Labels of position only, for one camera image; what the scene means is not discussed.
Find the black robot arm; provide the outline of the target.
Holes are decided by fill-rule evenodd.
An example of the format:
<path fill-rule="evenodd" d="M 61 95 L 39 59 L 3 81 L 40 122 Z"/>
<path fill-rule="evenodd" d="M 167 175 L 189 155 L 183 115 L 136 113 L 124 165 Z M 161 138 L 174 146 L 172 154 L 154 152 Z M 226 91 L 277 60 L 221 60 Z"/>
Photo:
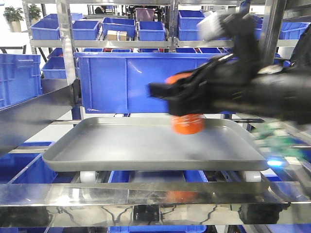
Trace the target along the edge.
<path fill-rule="evenodd" d="M 268 66 L 213 57 L 194 70 L 182 72 L 175 83 L 150 83 L 150 96 L 165 100 L 173 116 L 232 111 L 309 124 L 311 70 L 304 66 Z"/>

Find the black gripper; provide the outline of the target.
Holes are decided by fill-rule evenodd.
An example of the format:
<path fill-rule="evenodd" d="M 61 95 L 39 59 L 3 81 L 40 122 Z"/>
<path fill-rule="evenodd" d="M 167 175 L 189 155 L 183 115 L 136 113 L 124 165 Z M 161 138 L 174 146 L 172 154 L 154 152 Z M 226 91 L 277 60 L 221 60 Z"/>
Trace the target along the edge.
<path fill-rule="evenodd" d="M 237 109 L 228 103 L 242 97 L 242 91 L 257 72 L 256 58 L 214 56 L 198 68 L 169 77 L 167 83 L 149 83 L 149 95 L 167 99 L 169 113 L 175 116 L 223 110 L 235 112 Z"/>

